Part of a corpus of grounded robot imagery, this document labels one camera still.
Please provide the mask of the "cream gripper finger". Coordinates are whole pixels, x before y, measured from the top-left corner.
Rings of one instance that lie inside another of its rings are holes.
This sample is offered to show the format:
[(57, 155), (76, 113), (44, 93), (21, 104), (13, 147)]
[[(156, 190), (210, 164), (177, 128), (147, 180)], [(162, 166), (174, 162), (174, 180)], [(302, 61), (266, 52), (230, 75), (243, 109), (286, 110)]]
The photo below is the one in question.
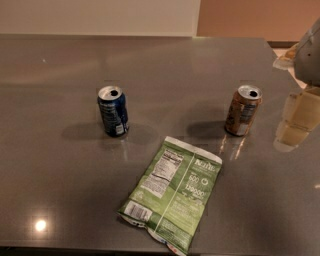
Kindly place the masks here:
[(280, 152), (291, 152), (319, 124), (320, 88), (307, 86), (299, 93), (290, 93), (285, 102), (273, 145)]
[(281, 70), (288, 70), (294, 67), (294, 59), (296, 56), (298, 45), (295, 44), (287, 49), (283, 54), (276, 58), (273, 67)]

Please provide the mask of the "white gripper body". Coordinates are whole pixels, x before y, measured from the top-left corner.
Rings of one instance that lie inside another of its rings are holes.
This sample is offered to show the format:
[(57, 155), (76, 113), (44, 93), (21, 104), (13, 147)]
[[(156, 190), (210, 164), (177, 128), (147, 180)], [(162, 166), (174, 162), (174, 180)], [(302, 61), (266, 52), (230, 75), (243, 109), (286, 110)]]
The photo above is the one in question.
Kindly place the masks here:
[(320, 86), (320, 18), (298, 43), (294, 72), (298, 80), (312, 86)]

